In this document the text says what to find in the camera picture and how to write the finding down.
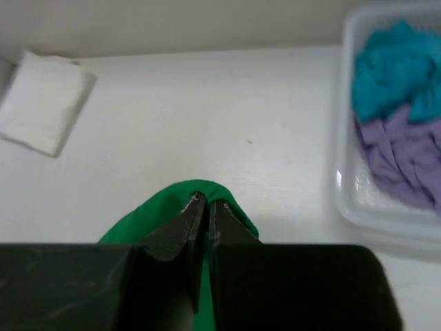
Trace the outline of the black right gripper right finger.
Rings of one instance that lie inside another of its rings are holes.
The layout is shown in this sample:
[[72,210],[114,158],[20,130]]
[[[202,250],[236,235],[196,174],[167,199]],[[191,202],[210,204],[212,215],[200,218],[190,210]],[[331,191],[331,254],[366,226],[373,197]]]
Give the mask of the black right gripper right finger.
[[376,255],[361,245],[262,243],[225,202],[209,214],[218,330],[401,330]]

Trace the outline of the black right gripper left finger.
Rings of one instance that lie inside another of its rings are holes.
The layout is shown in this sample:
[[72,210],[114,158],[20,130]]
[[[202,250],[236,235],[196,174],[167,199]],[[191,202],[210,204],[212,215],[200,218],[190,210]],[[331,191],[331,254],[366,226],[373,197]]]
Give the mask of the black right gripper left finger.
[[206,199],[136,243],[4,243],[2,330],[188,330],[199,311]]

